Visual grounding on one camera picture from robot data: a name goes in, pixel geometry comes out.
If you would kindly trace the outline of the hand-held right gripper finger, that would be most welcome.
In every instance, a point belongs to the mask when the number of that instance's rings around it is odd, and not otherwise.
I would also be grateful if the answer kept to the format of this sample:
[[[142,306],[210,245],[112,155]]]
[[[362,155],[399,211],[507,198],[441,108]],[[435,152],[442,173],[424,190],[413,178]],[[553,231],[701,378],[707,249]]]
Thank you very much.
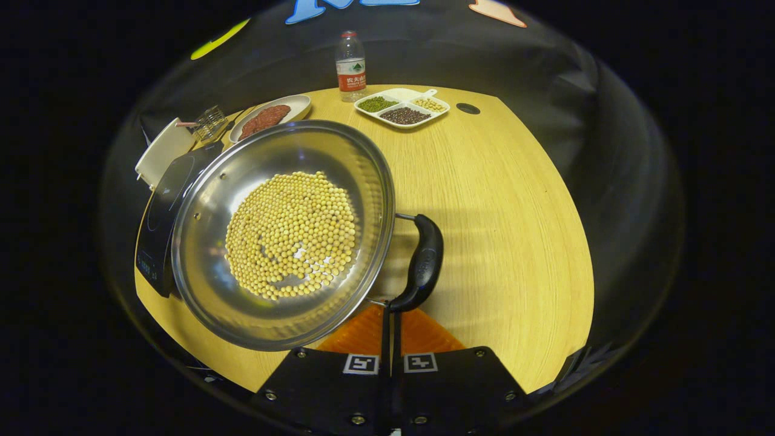
[[[487,346],[402,352],[405,314],[394,315],[391,427],[402,435],[498,435],[528,395]]]
[[[355,317],[343,327],[366,350],[293,348],[252,396],[252,407],[296,435],[387,435],[391,316],[380,305],[366,313],[371,319]]]

